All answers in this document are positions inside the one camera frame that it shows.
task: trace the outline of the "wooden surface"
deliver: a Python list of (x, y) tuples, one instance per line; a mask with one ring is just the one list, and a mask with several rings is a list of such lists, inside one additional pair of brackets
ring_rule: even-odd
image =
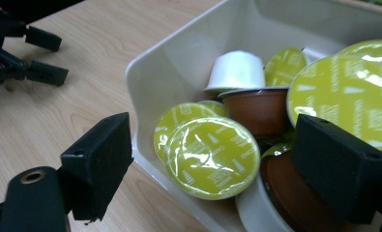
[[(63, 39), (59, 52), (6, 40), (15, 56), (70, 73), (61, 87), (29, 80), (0, 85), (0, 202), (12, 177), (36, 166), (58, 168), (62, 152), (102, 118), (128, 111), (134, 131), (128, 63), (218, 2), (86, 0), (33, 23)], [(72, 231), (205, 231), (135, 163), (103, 221), (86, 226), (69, 219)]]

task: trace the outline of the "brown plastic cup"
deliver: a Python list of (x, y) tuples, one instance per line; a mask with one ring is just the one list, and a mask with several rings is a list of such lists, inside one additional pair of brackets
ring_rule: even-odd
[(262, 88), (220, 94), (227, 117), (247, 128), (258, 141), (272, 140), (288, 131), (288, 88)]
[(280, 216), (294, 231), (352, 231), (326, 201), (312, 189), (291, 162), (290, 151), (265, 157), (260, 175)]

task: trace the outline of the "plastic container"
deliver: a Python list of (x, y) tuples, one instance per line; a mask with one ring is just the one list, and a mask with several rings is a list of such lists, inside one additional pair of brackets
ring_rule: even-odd
[(234, 199), (201, 200), (175, 186), (154, 151), (152, 141), (158, 119), (178, 103), (209, 99), (203, 89), (215, 60), (226, 52), (248, 51), (267, 64), (286, 47), (305, 48), (323, 57), (351, 44), (382, 39), (382, 13), (340, 2), (223, 1), (128, 66), (126, 80), (138, 122), (132, 138), (135, 161), (209, 231), (244, 230)]

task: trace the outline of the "white tray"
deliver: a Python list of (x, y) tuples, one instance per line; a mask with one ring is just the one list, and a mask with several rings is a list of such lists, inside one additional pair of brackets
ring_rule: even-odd
[(159, 117), (175, 104), (205, 100), (202, 90), (213, 63), (225, 52), (246, 50), (266, 64), (288, 46), (305, 48), (317, 58), (357, 42), (382, 39), (382, 9), (343, 2), (348, 3), (223, 1), (128, 66), (126, 80), (138, 122), (132, 139), (135, 161), (210, 231), (243, 231), (244, 227), (233, 199), (196, 199), (171, 182), (153, 147)]

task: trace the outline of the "wooden table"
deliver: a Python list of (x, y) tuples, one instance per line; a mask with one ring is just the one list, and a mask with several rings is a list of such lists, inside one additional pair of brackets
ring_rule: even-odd
[[(128, 63), (220, 0), (86, 0), (34, 26), (63, 39), (52, 53), (7, 39), (4, 48), (70, 70), (54, 87), (29, 80), (0, 85), (0, 202), (8, 182), (36, 166), (61, 166), (60, 155), (102, 118), (135, 112), (125, 83)], [(72, 231), (205, 231), (137, 164), (133, 164), (103, 221)]]

